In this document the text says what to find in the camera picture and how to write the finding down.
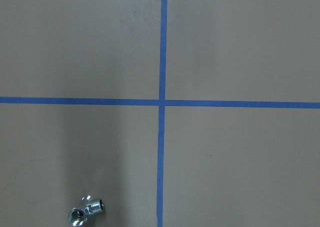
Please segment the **small metal valve fitting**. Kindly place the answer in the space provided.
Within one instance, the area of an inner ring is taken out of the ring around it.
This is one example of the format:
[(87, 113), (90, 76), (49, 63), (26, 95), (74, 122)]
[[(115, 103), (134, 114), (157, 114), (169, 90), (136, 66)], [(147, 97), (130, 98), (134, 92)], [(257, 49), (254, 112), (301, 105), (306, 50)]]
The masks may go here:
[(79, 205), (68, 213), (68, 221), (73, 227), (83, 227), (88, 220), (105, 211), (104, 201), (91, 195), (82, 197)]

